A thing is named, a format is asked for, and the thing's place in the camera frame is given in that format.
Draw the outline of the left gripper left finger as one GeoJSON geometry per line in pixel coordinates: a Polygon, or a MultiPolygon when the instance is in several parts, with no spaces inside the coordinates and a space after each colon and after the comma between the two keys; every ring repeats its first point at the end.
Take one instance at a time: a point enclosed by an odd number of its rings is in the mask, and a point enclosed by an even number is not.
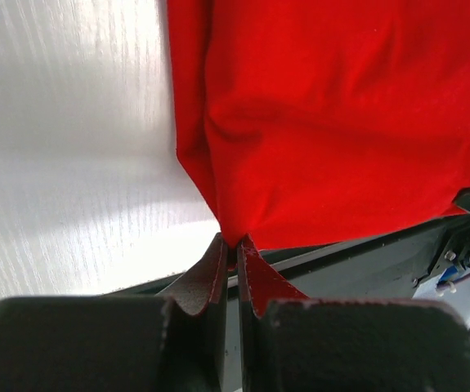
{"type": "Polygon", "coordinates": [[[0,300],[0,391],[219,391],[229,249],[161,292],[0,300]]]}

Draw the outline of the red t shirt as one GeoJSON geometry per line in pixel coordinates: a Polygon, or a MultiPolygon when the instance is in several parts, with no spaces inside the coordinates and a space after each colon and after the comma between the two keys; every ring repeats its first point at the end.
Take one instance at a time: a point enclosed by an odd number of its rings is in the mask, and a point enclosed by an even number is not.
{"type": "Polygon", "coordinates": [[[170,1],[177,157],[235,246],[455,215],[470,1],[170,1]]]}

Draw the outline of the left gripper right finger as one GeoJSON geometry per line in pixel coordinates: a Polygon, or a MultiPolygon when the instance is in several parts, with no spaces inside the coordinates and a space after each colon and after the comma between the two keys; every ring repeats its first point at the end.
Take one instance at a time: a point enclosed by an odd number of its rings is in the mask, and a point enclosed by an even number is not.
{"type": "Polygon", "coordinates": [[[310,298],[237,247],[245,391],[470,391],[470,333],[448,305],[310,298]]]}

